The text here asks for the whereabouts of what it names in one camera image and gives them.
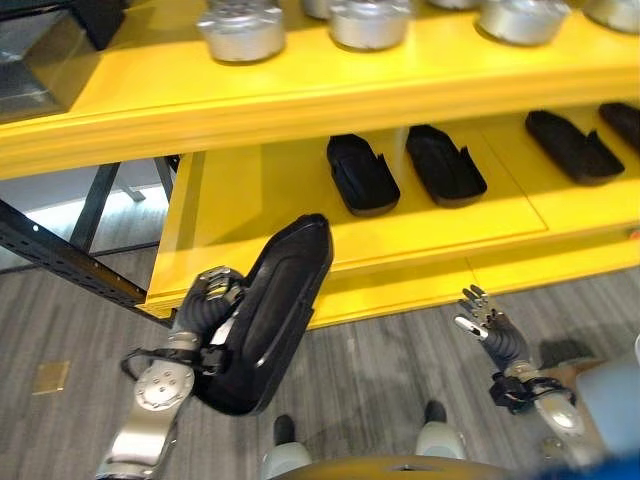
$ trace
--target shelf panel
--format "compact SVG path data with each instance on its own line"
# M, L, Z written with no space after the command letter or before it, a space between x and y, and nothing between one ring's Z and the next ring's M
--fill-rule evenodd
M640 266L640 242L627 232L530 248L505 249L468 259L482 288L508 292L553 282Z
M312 327L448 302L472 281L498 293L640 265L640 245L629 240L640 224L640 158L593 110L562 113L597 126L627 170L590 188L570 183L529 141L523 115L436 124L469 146L489 185L479 203L453 210L434 205L419 183L406 129L362 134L385 153L402 192L396 209L370 219L342 204L326 138L188 156L141 308L167 316L214 265L246 273L270 235L314 211L331 222L335 261Z
M527 133L526 114L485 119L478 128L550 232L561 235L603 225L640 225L640 155L600 118L597 108L553 111L569 118L585 133L595 128L624 163L623 174L605 185L577 186Z
M638 265L640 243L617 232L347 278L329 274L309 328L453 302L471 283L498 294ZM183 297L165 295L140 308L166 318Z
M310 212L324 214L331 224L334 275L459 257L485 244L543 232L543 222L484 138L465 122L447 132L458 145L468 145L489 184L485 196L465 208L438 207L405 153L406 130L371 132L363 136L376 152L384 152L401 197L391 212L367 219L352 216L342 203L325 155L327 138L187 157L180 165L150 298L185 289L212 262L248 272L274 232Z
M177 152L637 96L638 37L575 10L537 48L481 37L476 12L418 2L406 41L338 48L283 0L287 48L255 65L213 62L194 26L202 1L145 0L70 112L0 125L0 178Z

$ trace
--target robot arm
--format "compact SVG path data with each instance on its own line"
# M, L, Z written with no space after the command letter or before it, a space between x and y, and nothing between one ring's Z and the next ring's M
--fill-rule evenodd
M327 220L304 215L267 242L246 277L227 267L199 274L163 345L134 350L123 361L136 380L133 405L95 478L158 479L192 393L222 413L266 408L332 259ZM129 367L136 356L153 360L139 378Z
M522 333L487 293L475 285L463 293L467 298L460 303L473 320L457 315L454 321L481 342L499 370L493 375L494 384L489 391L494 403L513 414L535 406L566 447L570 464L585 466L600 461L602 452L587 439L573 392L532 365Z
M194 281L165 343L154 351L137 349L123 360L123 370L139 355L153 358L134 386L134 400L124 427L98 468L96 479L158 478L176 441L176 421L193 387L195 371L215 374L201 347L228 318L243 296L242 277L226 267L200 274Z

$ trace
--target metal container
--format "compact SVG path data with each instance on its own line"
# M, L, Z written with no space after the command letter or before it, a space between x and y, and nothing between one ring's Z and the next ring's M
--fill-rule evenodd
M327 20L331 15L329 5L331 0L302 0L302 11L313 18Z
M469 10L479 6L482 0L428 0L428 2L447 10Z
M211 56L224 62L254 62L285 46L282 9L263 0L215 2L198 22Z
M486 0L478 26L508 43L540 45L555 36L569 12L562 0Z
M589 0L582 11L605 27L640 33L640 0Z
M66 111L98 60L66 10L0 22L0 122Z
M410 16L409 0L336 0L329 28L342 45L381 50L402 42Z

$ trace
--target gray floor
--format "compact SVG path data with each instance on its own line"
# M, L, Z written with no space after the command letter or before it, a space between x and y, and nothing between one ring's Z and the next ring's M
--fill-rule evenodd
M144 284L154 256L149 249L106 261ZM632 269L499 300L534 345L571 337L615 358L640 331L639 294L640 269ZM534 416L493 406L491 364L452 325L456 311L443 306L307 333L261 416L225 417L191 402L165 478L256 478L272 422L285 412L316 459L410 453L432 397L447 405L471 458L510 468L538 464L544 429ZM131 401L119 358L165 335L46 272L0 276L0 478L92 478ZM64 392L31 396L37 365L62 360L72 362Z

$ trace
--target silver metal cup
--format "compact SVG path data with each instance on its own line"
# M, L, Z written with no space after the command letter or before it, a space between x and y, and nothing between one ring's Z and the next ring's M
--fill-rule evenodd
M411 16L409 0L335 0L330 8L333 39L360 50L402 42Z
M447 10L469 10L479 6L482 0L428 0L428 2Z
M328 20L331 15L331 0L302 0L301 4L302 11L310 17Z
M540 45L555 36L569 12L562 0L486 0L477 24L499 40Z
M640 0L589 0L582 11L605 27L640 33Z
M253 62L285 46L282 9L264 0L212 2L198 21L211 56L225 62Z

